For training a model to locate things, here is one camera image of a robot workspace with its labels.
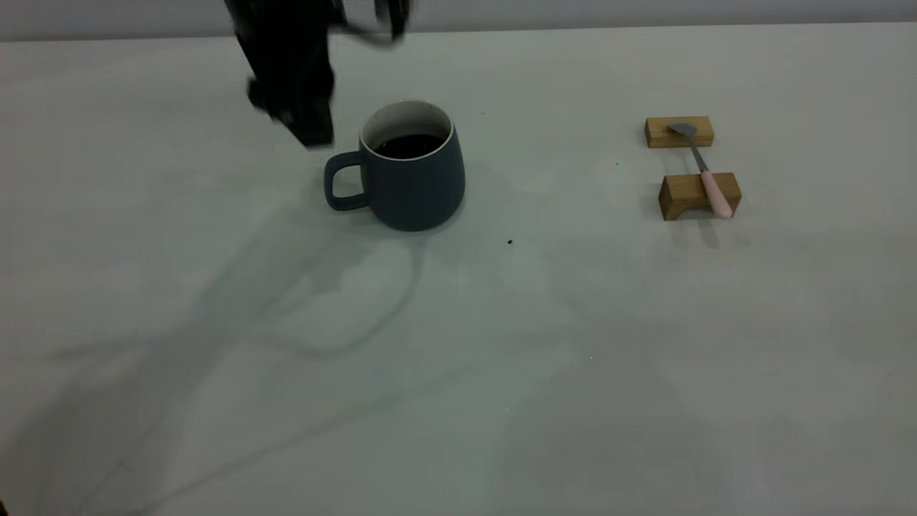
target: white table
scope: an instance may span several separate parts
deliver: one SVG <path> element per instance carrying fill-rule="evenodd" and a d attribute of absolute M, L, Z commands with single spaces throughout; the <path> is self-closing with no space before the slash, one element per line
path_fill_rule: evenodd
<path fill-rule="evenodd" d="M 464 207 L 407 234 L 326 206 L 332 152 L 249 105 L 232 39 L 0 45 L 0 497 L 913 514 L 915 49 L 917 24 L 335 38 L 334 151 L 398 99 L 456 120 Z M 664 222 L 694 165 L 642 124 L 697 114 L 745 197 Z"/>

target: coffee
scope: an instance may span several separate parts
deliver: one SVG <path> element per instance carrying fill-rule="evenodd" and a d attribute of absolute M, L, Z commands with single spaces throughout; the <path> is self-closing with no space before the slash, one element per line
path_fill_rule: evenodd
<path fill-rule="evenodd" d="M 412 134 L 388 140 L 378 148 L 373 149 L 379 155 L 394 160 L 411 160 L 426 156 L 432 151 L 443 146 L 446 140 L 438 136 L 429 136 L 426 134 Z"/>

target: mug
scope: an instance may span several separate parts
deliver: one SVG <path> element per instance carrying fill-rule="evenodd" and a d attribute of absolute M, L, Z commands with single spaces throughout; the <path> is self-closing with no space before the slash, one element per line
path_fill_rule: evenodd
<path fill-rule="evenodd" d="M 415 157 L 393 158 L 380 150 L 404 137 L 434 137 L 442 144 Z M 359 166 L 363 193 L 337 197 L 337 171 Z M 403 101 L 376 111 L 359 133 L 359 151 L 339 154 L 325 166 L 325 199 L 333 209 L 370 207 L 385 224 L 404 231 L 429 230 L 459 209 L 465 196 L 465 164 L 455 124 L 423 101 Z"/>

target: spoon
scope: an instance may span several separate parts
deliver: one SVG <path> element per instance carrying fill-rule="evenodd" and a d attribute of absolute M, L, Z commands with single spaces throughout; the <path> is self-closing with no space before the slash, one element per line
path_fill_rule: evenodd
<path fill-rule="evenodd" d="M 694 152 L 694 159 L 697 161 L 698 168 L 701 169 L 701 181 L 703 182 L 704 190 L 707 191 L 707 198 L 710 199 L 710 206 L 713 208 L 713 213 L 720 219 L 731 219 L 733 216 L 733 209 L 729 207 L 729 203 L 726 202 L 726 197 L 723 196 L 720 187 L 716 185 L 716 180 L 713 179 L 713 174 L 710 174 L 707 163 L 703 162 L 701 152 L 697 150 L 697 141 L 694 141 L 694 135 L 697 134 L 697 126 L 693 124 L 671 124 L 668 128 L 688 137 L 688 143 L 691 144 L 691 151 Z"/>

